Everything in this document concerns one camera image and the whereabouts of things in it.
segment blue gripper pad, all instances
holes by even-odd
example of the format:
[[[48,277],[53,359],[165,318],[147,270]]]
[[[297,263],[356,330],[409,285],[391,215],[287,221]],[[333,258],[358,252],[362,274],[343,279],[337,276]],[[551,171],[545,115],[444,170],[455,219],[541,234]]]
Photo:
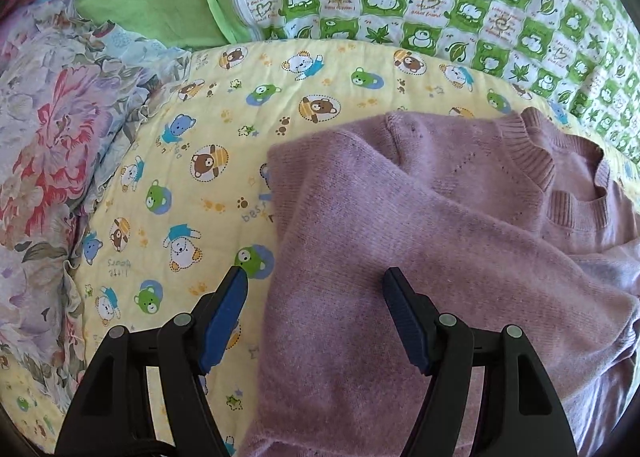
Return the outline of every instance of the blue gripper pad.
[[[238,317],[242,306],[244,306],[248,290],[246,273],[240,269],[226,290],[218,311],[207,326],[203,352],[200,357],[200,370],[204,374],[208,374],[211,368],[222,360],[226,344],[238,323]]]
[[[397,272],[396,269],[392,267],[385,272],[385,277],[382,280],[382,294],[400,335],[406,355],[409,356],[409,361],[418,367],[422,374],[425,374],[430,367],[427,355],[427,336],[405,293],[410,293],[414,298],[417,295],[409,283],[404,280],[399,269]]]

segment floral comforter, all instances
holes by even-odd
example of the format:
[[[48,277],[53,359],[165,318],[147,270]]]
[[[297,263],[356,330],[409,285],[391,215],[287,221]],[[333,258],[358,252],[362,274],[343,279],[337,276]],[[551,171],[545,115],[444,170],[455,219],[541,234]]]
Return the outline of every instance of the floral comforter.
[[[97,28],[73,0],[0,26],[0,349],[63,410],[85,368],[68,259],[150,95],[182,79],[189,59],[113,23]]]

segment metal screw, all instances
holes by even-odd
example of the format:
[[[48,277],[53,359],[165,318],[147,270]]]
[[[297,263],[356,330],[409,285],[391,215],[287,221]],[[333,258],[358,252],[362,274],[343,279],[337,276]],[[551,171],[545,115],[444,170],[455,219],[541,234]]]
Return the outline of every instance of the metal screw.
[[[174,318],[174,323],[178,327],[183,327],[191,321],[191,315],[188,312],[181,312]]]
[[[453,316],[452,314],[449,314],[448,312],[441,314],[440,318],[438,319],[440,320],[440,323],[442,323],[443,325],[446,325],[447,327],[453,327],[458,321],[456,320],[455,316]]]
[[[522,336],[522,329],[517,325],[510,325],[507,327],[507,334],[512,338],[520,338]]]
[[[116,325],[109,329],[109,336],[113,339],[120,338],[124,334],[124,327],[122,325]]]

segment sweater collar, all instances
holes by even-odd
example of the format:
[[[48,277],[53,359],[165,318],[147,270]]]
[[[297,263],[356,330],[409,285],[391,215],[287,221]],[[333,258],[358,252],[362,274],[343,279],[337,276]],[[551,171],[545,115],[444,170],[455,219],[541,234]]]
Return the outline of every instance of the sweater collar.
[[[513,113],[497,121],[503,143],[514,163],[549,196],[546,215],[550,221],[580,231],[595,231],[607,226],[610,218],[607,199],[610,169],[598,145],[580,136],[564,134],[533,107],[525,109],[521,115]],[[599,198],[580,201],[569,192],[553,188],[556,176],[553,157],[531,140],[529,130],[532,129],[540,130],[556,147],[574,152],[596,165],[593,184]]]

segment yellow blanket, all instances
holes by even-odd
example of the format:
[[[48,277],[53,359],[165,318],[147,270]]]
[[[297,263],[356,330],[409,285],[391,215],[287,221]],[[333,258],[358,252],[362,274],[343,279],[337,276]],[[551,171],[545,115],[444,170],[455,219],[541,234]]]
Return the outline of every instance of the yellow blanket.
[[[222,363],[206,379],[207,400],[233,453],[256,404],[260,324],[276,253],[268,148],[387,111],[495,118],[527,106],[603,146],[614,176],[638,199],[635,166],[599,135],[480,72],[338,40],[195,54],[188,81],[140,129],[85,237],[74,278],[86,306],[87,358],[112,326],[160,326],[215,290],[230,265],[242,265],[249,295]],[[151,389],[156,431],[171,441],[157,378]]]

